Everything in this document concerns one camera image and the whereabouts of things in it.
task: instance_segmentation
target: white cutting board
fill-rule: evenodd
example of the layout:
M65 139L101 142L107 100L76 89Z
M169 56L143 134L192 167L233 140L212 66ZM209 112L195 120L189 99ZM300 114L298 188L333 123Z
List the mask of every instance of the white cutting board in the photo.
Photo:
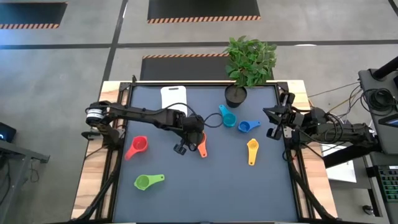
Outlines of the white cutting board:
M167 86L160 89L162 95L162 108L165 108L173 103L185 103L187 104L187 89L185 86ZM174 105L170 109L179 110L188 115L188 109L185 105Z

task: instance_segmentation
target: green leaves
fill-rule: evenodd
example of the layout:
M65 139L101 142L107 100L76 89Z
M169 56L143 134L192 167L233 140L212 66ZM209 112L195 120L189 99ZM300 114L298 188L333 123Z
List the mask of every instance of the green leaves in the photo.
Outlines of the green leaves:
M226 73L236 80L237 86L253 87L264 84L272 76L276 65L275 44L268 45L257 39L245 40L246 36L235 40L229 38L229 46L224 51L229 53Z

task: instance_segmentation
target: wooden table frame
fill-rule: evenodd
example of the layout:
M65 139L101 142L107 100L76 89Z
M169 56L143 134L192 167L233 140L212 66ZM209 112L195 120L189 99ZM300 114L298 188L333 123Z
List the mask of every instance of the wooden table frame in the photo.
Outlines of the wooden table frame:
M289 88L291 93L295 94L294 106L300 110L309 110L310 104L308 102L307 93L305 91L304 82L302 80L278 80L278 81L269 81L272 83L275 82L285 82ZM137 81L139 84L170 84L170 83L232 83L231 81ZM110 102L120 102L122 104L126 104L129 101L129 86L131 81L129 82L120 82L120 81L108 81L104 82L101 94L99 96L99 100L108 100ZM115 121L114 126L120 126L121 121ZM88 143L86 154L89 154L96 149L100 148L102 145L101 139L92 140ZM310 145L314 150L318 153L321 153L321 147L319 144L311 144ZM301 158L303 163L299 163L298 159L294 160L294 164L297 170L300 171L301 175L312 193L316 196L318 201L325 207L325 209L333 215L337 217L337 212L335 208L335 204L333 201L333 196L331 194L331 189L328 181L328 177L326 174L326 169L323 161L317 157L313 152L307 149L303 149L301 153ZM96 154L93 154L85 163L83 164L83 169L81 172L81 178L76 194L75 205L72 211L72 218L79 217L87 208L87 206L92 202L95 198L96 194L99 192L101 187L101 183L106 180L109 172L112 171L114 163L117 158L117 152L108 152L107 149L102 149L98 151ZM113 203L109 201L111 198L111 189L116 186L112 186L109 188L103 204L100 206L103 211L100 213L95 213L95 215L91 216L91 218L104 218L107 215L104 215L104 211L108 211L109 206L113 206ZM297 185L297 193L299 196L299 205L300 208L300 216L303 218L319 218L319 215L313 211L313 208L309 208L308 200L305 198L304 193Z

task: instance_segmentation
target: blue measuring cup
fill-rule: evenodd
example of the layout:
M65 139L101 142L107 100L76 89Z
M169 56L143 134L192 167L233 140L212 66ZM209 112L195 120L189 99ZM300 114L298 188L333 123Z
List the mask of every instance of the blue measuring cup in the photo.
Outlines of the blue measuring cup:
M243 133L248 133L253 128L260 126L260 121L241 121L238 125L238 130Z
M224 105L220 105L219 109L223 115L223 123L226 127L232 128L236 124L236 116L232 114Z

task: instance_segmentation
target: black floor mat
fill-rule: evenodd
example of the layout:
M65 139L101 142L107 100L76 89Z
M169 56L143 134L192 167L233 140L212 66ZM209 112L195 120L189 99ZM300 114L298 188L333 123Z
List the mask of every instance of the black floor mat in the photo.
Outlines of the black floor mat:
M65 2L0 3L0 29L56 29L67 5Z
M228 54L148 55L142 58L140 80L229 80L227 63Z
M148 23L259 19L256 0L149 0Z

